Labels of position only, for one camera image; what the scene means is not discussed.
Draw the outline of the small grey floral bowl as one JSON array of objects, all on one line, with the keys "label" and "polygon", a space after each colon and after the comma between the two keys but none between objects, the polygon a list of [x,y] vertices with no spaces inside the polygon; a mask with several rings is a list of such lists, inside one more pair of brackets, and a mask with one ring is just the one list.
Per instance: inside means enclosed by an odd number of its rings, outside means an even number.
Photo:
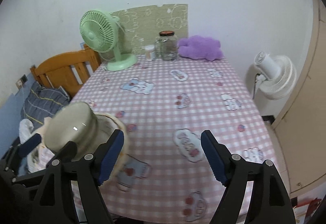
[{"label": "small grey floral bowl", "polygon": [[69,141],[77,145],[76,158],[93,153],[96,148],[98,120],[85,102],[72,103],[58,111],[44,133],[45,146],[57,153]]}]

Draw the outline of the large grey floral bowl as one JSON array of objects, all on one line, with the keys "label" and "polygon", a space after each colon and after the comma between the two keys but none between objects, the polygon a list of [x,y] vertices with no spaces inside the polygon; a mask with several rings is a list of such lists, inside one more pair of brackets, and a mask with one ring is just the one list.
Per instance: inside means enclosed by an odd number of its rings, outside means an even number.
[{"label": "large grey floral bowl", "polygon": [[116,129],[121,130],[124,133],[124,145],[108,179],[108,181],[113,181],[129,159],[130,140],[127,128],[118,118],[111,114],[95,113],[95,116],[97,118],[97,129],[87,132],[86,136],[77,145],[75,160],[79,160],[86,154],[94,153],[100,144],[107,142]]}]

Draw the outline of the white plastic bag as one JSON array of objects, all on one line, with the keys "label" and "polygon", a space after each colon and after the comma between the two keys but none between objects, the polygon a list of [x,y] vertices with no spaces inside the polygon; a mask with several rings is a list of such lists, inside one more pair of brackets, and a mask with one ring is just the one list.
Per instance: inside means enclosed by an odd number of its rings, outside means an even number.
[{"label": "white plastic bag", "polygon": [[19,123],[19,140],[24,144],[32,135],[33,123],[29,119],[23,119]]}]

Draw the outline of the red white paper bag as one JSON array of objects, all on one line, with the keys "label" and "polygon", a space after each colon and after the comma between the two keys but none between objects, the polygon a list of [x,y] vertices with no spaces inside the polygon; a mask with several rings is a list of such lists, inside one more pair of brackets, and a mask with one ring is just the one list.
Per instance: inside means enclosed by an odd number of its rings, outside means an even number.
[{"label": "red white paper bag", "polygon": [[322,199],[315,198],[301,206],[296,206],[294,211],[295,221],[298,224],[305,224],[311,220],[314,213],[317,211],[319,206],[322,204]]}]

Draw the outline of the blue plaid pillow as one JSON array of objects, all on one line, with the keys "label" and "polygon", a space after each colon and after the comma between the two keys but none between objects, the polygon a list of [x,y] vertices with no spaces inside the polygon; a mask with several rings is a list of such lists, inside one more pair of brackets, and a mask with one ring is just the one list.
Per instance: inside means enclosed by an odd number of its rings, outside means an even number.
[{"label": "blue plaid pillow", "polygon": [[46,117],[55,114],[70,103],[71,97],[62,86],[47,88],[37,81],[32,84],[20,112],[22,119],[32,122],[34,129],[44,125]]}]

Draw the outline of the beige wooden door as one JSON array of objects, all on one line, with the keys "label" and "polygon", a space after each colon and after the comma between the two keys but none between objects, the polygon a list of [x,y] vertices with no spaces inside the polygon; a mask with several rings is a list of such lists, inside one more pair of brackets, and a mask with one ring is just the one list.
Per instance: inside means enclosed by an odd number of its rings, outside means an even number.
[{"label": "beige wooden door", "polygon": [[289,178],[290,197],[325,182],[325,5],[313,0],[306,61],[288,101],[272,125]]}]

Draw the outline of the pink checked tablecloth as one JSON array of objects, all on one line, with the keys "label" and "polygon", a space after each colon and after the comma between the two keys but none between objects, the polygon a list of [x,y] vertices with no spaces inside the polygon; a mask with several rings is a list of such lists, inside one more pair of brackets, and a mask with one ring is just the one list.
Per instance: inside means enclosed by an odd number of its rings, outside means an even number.
[{"label": "pink checked tablecloth", "polygon": [[247,161],[276,162],[246,87],[225,60],[138,62],[98,68],[74,96],[126,127],[128,160],[101,186],[112,214],[156,223],[208,223],[224,193],[200,145],[209,130]]}]

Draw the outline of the green desk fan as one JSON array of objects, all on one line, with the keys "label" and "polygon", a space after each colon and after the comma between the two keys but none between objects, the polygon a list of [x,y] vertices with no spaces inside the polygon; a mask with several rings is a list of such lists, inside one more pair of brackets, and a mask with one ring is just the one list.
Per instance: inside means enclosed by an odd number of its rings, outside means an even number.
[{"label": "green desk fan", "polygon": [[113,53],[107,61],[108,71],[120,71],[137,63],[136,55],[123,54],[120,35],[124,32],[120,18],[99,10],[87,11],[80,20],[80,34],[85,44],[99,54]]}]

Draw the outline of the cotton swab container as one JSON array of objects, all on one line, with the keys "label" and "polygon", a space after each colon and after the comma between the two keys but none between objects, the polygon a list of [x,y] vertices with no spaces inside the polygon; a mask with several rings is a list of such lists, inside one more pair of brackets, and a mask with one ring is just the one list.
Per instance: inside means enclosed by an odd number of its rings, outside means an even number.
[{"label": "cotton swab container", "polygon": [[144,47],[144,50],[147,61],[153,61],[156,59],[156,51],[154,45],[147,45]]}]

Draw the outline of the white floor fan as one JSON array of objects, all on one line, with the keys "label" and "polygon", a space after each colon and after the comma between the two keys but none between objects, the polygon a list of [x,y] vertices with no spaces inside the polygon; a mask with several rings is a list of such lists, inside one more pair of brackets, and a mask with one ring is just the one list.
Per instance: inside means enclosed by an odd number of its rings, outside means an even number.
[{"label": "white floor fan", "polygon": [[289,95],[296,84],[297,72],[293,62],[285,55],[270,56],[261,51],[254,59],[259,71],[255,76],[252,98],[257,90],[269,100],[278,100]]}]

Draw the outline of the glass jar black lid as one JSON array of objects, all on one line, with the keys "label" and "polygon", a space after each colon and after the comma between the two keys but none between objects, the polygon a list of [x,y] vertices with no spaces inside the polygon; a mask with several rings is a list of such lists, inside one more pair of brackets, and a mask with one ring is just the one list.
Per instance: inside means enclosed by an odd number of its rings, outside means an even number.
[{"label": "glass jar black lid", "polygon": [[155,40],[156,56],[164,61],[175,61],[178,55],[178,40],[174,31],[161,31]]}]

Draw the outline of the green patterned board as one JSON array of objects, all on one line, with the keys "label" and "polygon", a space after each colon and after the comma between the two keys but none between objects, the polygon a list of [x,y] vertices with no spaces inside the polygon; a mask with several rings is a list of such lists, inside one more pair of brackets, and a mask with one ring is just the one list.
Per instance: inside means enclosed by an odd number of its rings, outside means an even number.
[{"label": "green patterned board", "polygon": [[149,5],[111,13],[119,18],[121,53],[144,55],[144,47],[152,45],[161,31],[174,31],[177,38],[188,36],[188,5]]}]

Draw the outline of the purple plush cushion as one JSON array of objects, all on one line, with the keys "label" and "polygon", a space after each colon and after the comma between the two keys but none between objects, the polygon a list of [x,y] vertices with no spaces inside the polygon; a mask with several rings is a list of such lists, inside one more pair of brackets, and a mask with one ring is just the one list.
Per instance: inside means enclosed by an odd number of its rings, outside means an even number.
[{"label": "purple plush cushion", "polygon": [[178,54],[193,60],[215,61],[224,58],[219,40],[211,37],[191,36],[178,41]]}]

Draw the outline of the wall power socket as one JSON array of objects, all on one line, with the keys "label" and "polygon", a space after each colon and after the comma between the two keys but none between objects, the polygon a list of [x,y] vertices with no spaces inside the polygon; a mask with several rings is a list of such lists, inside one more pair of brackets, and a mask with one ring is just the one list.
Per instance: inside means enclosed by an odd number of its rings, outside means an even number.
[{"label": "wall power socket", "polygon": [[24,84],[28,81],[28,78],[26,75],[23,75],[15,84],[18,89],[21,89]]}]

